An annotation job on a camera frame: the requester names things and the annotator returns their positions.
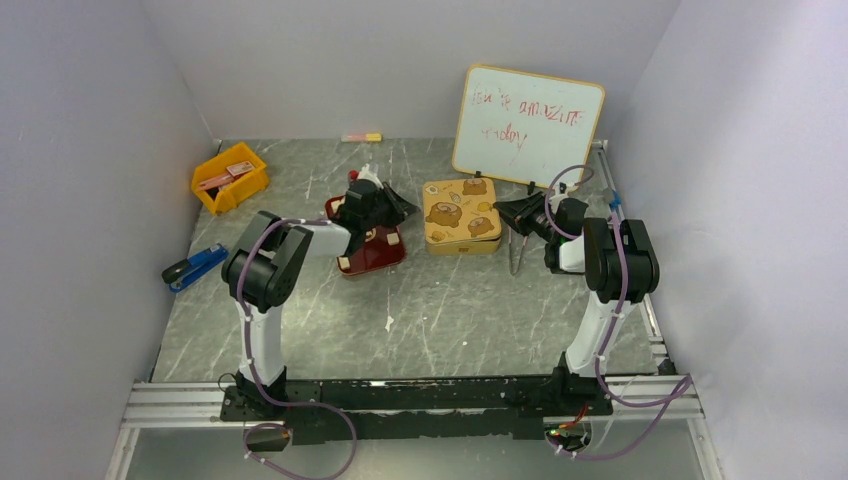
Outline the pink metal tweezers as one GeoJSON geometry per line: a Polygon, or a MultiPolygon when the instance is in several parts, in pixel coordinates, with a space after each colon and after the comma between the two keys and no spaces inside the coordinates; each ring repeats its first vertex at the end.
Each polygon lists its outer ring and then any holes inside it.
{"type": "Polygon", "coordinates": [[[512,229],[508,231],[508,270],[513,277],[520,271],[527,242],[528,237],[526,235],[521,235],[512,229]]]}

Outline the silver box lid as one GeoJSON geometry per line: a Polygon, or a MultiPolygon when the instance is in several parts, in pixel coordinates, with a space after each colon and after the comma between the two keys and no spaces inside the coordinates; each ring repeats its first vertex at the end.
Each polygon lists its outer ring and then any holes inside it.
{"type": "Polygon", "coordinates": [[[489,178],[429,181],[422,187],[424,235],[428,247],[498,242],[501,220],[489,178]]]}

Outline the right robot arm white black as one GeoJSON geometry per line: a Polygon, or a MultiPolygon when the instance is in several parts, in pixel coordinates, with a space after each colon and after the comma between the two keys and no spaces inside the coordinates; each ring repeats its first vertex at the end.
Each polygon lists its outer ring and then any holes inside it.
{"type": "Polygon", "coordinates": [[[544,265],[553,274],[582,276],[590,292],[574,340],[554,369],[553,408],[576,413],[601,389],[606,353],[623,322],[658,286],[659,263],[645,224],[591,217],[588,204],[565,194],[536,192],[494,204],[511,233],[545,241],[544,265]]]}

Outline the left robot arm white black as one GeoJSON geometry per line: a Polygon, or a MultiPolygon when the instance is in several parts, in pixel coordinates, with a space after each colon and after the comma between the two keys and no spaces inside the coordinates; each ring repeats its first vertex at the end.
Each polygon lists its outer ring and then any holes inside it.
{"type": "Polygon", "coordinates": [[[288,402],[281,309],[307,258],[354,254],[366,244],[369,231],[398,227],[419,211],[388,183],[359,177],[325,218],[282,218],[265,210],[255,214],[224,262],[221,278],[241,327],[237,390],[258,418],[278,417],[288,402]]]}

